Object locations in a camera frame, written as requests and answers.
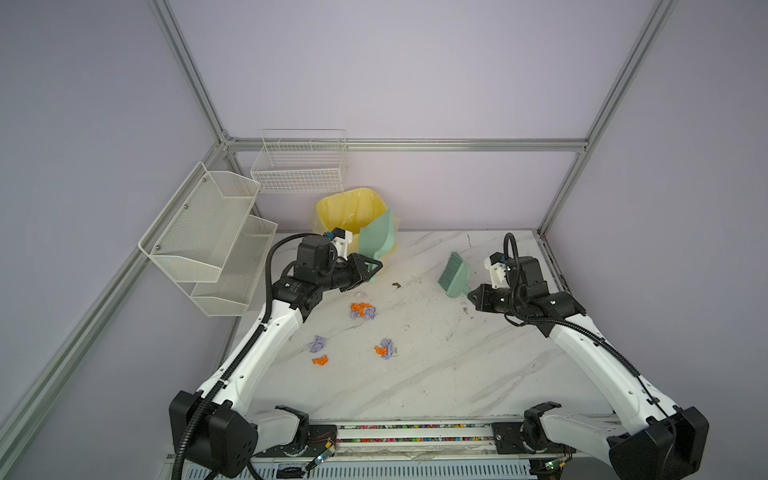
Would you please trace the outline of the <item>green plastic dustpan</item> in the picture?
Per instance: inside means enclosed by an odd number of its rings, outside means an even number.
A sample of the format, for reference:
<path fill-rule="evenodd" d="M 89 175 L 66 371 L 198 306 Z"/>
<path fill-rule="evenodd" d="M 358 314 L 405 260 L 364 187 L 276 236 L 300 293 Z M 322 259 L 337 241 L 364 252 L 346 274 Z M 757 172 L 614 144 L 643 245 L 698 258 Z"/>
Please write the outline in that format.
<path fill-rule="evenodd" d="M 396 235 L 396 217 L 389 209 L 361 229 L 359 253 L 374 260 L 383 261 L 395 248 Z"/>

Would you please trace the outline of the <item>green hand brush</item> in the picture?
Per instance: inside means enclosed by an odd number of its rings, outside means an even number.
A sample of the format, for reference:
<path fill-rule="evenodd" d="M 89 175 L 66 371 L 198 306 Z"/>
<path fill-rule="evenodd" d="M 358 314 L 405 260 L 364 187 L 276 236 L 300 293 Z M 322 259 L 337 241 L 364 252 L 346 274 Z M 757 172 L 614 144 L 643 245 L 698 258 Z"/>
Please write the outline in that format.
<path fill-rule="evenodd" d="M 452 252 L 438 279 L 438 285 L 449 298 L 466 296 L 469 289 L 469 264 L 458 252 Z"/>

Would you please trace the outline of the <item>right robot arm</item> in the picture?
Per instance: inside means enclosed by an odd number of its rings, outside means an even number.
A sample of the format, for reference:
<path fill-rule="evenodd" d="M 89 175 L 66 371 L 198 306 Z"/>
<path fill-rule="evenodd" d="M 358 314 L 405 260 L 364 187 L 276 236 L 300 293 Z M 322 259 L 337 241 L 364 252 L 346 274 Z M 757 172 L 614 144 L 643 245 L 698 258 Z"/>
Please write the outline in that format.
<path fill-rule="evenodd" d="M 497 252 L 484 266 L 489 282 L 468 294 L 475 308 L 536 328 L 576 363 L 618 418 L 610 423 L 543 402 L 524 413 L 525 447 L 568 446 L 611 466 L 621 479 L 683 479 L 699 470 L 709 422 L 697 408 L 682 408 L 654 387 L 570 293 L 550 291 L 536 258 Z"/>

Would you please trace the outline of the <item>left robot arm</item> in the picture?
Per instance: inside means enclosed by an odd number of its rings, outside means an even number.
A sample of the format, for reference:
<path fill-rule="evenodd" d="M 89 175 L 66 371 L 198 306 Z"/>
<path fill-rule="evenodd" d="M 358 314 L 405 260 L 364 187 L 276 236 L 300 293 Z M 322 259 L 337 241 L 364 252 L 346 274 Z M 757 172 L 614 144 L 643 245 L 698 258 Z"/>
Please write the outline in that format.
<path fill-rule="evenodd" d="M 169 406 L 174 444 L 171 476 L 180 479 L 186 462 L 208 469 L 209 478 L 237 477 L 254 454 L 272 448 L 289 455 L 308 445 L 309 416 L 279 405 L 250 414 L 257 386 L 279 350 L 308 319 L 326 292 L 353 290 L 371 280 L 381 261 L 351 252 L 352 232 L 299 233 L 296 258 L 280 278 L 272 277 L 274 255 L 266 257 L 265 303 L 235 351 L 195 392 L 179 392 Z"/>

